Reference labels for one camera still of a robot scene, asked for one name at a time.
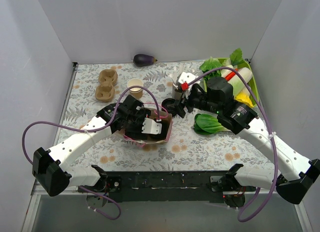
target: white radish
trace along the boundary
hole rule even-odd
[[[244,93],[244,94],[246,94],[246,95],[248,95],[248,96],[251,95],[250,92],[249,92],[249,90],[248,90],[248,88],[246,88],[246,87],[244,87],[239,93]]]
[[[248,83],[252,78],[252,71],[249,68],[241,68],[238,72],[243,77],[246,83]],[[233,86],[234,96],[238,95],[240,91],[245,87],[245,85],[237,75],[234,75],[234,77],[231,78],[228,83]]]
[[[228,68],[234,68],[232,65],[226,65],[226,67],[228,67]],[[231,73],[232,71],[231,70],[229,70],[229,69],[222,69],[221,70],[221,76],[223,77],[223,78],[225,78],[229,73]]]

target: glass panel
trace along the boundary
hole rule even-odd
[[[246,195],[248,201],[252,194]],[[248,215],[264,200],[258,196]],[[295,206],[275,194],[254,219],[237,220],[238,212],[212,206],[206,201],[123,202],[122,215],[109,220],[88,209],[85,195],[41,196],[33,232],[50,231],[302,231]],[[117,208],[106,204],[102,210],[116,216]]]

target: red cap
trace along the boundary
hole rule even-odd
[[[183,91],[187,90],[189,88],[188,83],[182,83],[181,88]]]

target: eggplant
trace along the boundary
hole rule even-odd
[[[137,54],[133,58],[133,63],[137,67],[149,66],[149,65],[152,65],[153,63],[155,63],[156,61],[158,61],[158,60],[155,59],[153,56],[149,56],[149,55],[145,55],[145,54]]]

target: cable clip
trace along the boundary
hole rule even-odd
[[[276,134],[277,134],[276,132],[272,132],[272,134],[269,134],[269,138],[268,138],[267,142],[270,141],[272,138],[274,138],[276,136]]]
[[[96,144],[94,138],[93,138],[92,135],[88,132],[88,130],[86,130],[85,128],[84,128],[83,130],[84,130],[84,132],[91,138],[92,146],[94,147],[95,144]]]
[[[276,132],[272,132],[272,134],[269,134],[268,139],[260,147],[258,147],[257,150],[265,146],[272,138],[275,137],[276,134]]]

